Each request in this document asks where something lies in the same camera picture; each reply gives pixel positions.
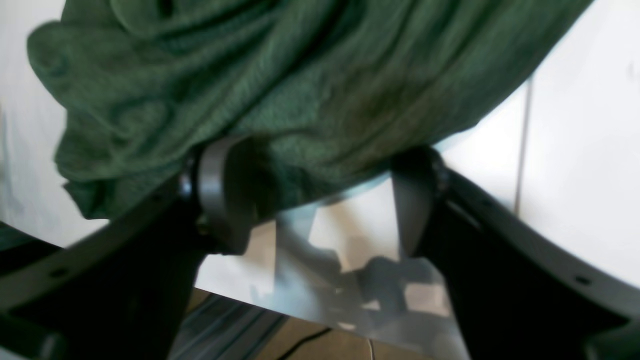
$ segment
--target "green fabric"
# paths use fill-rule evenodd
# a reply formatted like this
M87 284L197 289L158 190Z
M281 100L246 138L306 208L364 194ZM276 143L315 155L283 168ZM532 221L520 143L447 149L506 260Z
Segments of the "green fabric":
M260 140L282 209L474 126L588 4L67 0L28 53L68 110L56 162L86 217L121 214L229 133Z

